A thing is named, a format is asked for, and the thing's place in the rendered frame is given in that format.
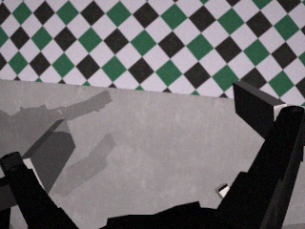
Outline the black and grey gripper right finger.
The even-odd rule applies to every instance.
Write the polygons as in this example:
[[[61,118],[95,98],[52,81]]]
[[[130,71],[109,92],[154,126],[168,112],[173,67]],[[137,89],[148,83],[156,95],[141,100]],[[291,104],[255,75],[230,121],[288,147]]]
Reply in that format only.
[[[212,217],[197,229],[281,229],[305,146],[305,109],[242,81],[233,82],[235,113],[265,141]],[[272,129],[271,129],[272,128]]]

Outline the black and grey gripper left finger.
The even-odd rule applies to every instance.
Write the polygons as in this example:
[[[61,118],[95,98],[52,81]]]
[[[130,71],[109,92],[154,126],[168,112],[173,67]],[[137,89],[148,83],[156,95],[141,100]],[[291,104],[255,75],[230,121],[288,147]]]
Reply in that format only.
[[[15,205],[28,229],[79,229],[48,195],[74,149],[65,118],[57,120],[22,156],[13,152],[0,158],[5,175],[0,178],[0,229],[10,229],[10,208]]]

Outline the green and white eraser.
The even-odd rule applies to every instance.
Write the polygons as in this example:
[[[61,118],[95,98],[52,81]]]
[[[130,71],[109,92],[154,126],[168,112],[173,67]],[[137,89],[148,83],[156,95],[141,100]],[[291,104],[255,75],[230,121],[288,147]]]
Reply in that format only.
[[[228,186],[228,184],[225,184],[220,189],[218,189],[218,191],[222,195],[222,197],[225,197],[225,195],[227,194],[229,189],[230,189],[230,187]]]

